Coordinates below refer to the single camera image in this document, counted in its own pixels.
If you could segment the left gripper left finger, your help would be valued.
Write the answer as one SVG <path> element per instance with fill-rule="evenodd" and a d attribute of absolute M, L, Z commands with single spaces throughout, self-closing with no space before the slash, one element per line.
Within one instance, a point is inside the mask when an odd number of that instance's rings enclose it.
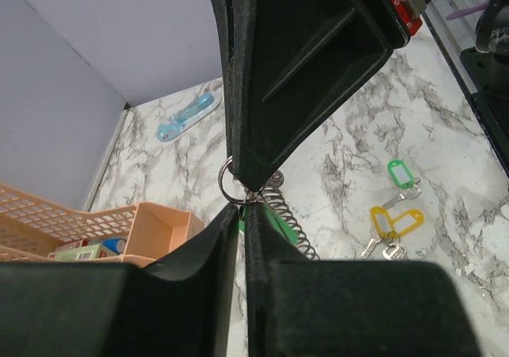
<path fill-rule="evenodd" d="M 224 356 L 239 211 L 146 267 L 5 262 L 4 356 Z"/>

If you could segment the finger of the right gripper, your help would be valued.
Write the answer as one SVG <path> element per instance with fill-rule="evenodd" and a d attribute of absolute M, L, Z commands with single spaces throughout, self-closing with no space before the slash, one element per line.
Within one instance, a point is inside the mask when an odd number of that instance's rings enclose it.
<path fill-rule="evenodd" d="M 235 99 L 235 12 L 234 0 L 210 0 L 220 45 L 220 59 L 225 101 L 227 155 L 231 164 L 227 167 L 238 174 L 239 118 Z"/>

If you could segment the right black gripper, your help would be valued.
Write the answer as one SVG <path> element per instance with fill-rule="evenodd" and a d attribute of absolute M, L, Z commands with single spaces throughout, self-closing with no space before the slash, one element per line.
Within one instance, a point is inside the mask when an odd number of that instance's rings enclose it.
<path fill-rule="evenodd" d="M 430 0 L 232 0 L 232 171 L 257 190 L 422 27 Z"/>

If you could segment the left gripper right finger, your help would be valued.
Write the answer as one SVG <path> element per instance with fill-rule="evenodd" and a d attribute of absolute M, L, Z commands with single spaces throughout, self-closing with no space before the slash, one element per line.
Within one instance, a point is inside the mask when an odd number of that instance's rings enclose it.
<path fill-rule="evenodd" d="M 245 211 L 251 356 L 478 356 L 449 275 L 430 262 L 312 261 Z"/>

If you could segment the metal keyring with yellow grip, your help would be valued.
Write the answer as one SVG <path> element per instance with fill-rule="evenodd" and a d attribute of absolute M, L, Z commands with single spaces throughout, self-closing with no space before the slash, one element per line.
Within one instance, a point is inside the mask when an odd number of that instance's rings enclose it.
<path fill-rule="evenodd" d="M 228 157 L 220 167 L 217 181 L 222 195 L 230 203 L 236 206 L 251 205 L 255 203 L 266 204 L 273 208 L 296 232 L 298 235 L 297 245 L 294 246 L 301 254 L 307 259 L 317 261 L 320 259 L 315 247 L 309 241 L 309 238 L 302 226 L 297 221 L 293 212 L 289 208 L 285 197 L 282 193 L 282 186 L 285 182 L 285 177 L 282 171 L 276 170 L 267 182 L 258 191 L 250 191 L 244 187 L 246 195 L 243 198 L 235 198 L 227 193 L 223 186 L 223 179 L 226 171 L 228 171 L 230 164 L 233 162 L 233 157 Z"/>

